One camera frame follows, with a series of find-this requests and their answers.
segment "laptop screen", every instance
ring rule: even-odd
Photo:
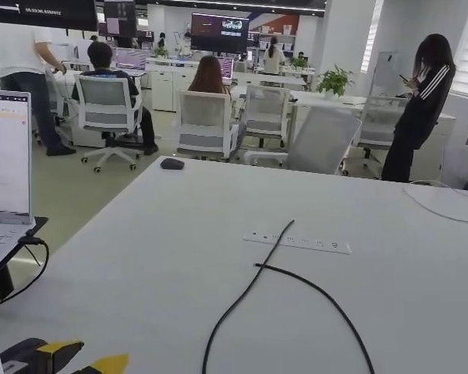
[[[140,49],[117,48],[116,67],[119,69],[146,69],[147,51]]]
[[[30,219],[30,95],[0,91],[0,214]]]
[[[234,69],[234,59],[219,57],[220,67],[222,68],[222,78],[232,78],[232,71]]]

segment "black shoe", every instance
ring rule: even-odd
[[[68,148],[67,146],[60,146],[60,147],[51,148],[47,150],[47,156],[49,157],[68,156],[74,153],[76,153],[76,150],[74,150],[73,148]]]
[[[144,149],[144,155],[145,155],[145,156],[150,156],[150,155],[152,155],[153,153],[156,153],[156,152],[158,152],[158,151],[159,151],[158,146],[154,145],[154,146],[151,146],[151,147],[149,147],[149,148],[145,148],[145,149]]]

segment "power strip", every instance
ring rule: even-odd
[[[250,232],[243,237],[247,242],[265,243],[274,245],[278,239],[279,234],[264,234],[260,232]],[[332,242],[320,239],[299,238],[296,236],[286,235],[279,245],[284,247],[304,248],[313,251],[341,253],[343,255],[350,255],[349,243],[347,242]]]

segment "ceiling light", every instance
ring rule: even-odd
[[[198,3],[198,4],[209,4],[209,5],[230,5],[230,6],[242,6],[247,8],[269,8],[269,9],[283,9],[283,10],[301,10],[301,11],[310,11],[310,12],[322,12],[324,9],[312,9],[312,8],[296,8],[292,6],[277,6],[277,5],[262,5],[262,4],[240,4],[238,2],[216,2],[210,0],[168,0],[169,2],[188,2],[188,3]]]

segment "ceiling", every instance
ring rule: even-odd
[[[187,8],[238,10],[253,13],[324,16],[326,0],[136,0],[138,5],[160,4]]]

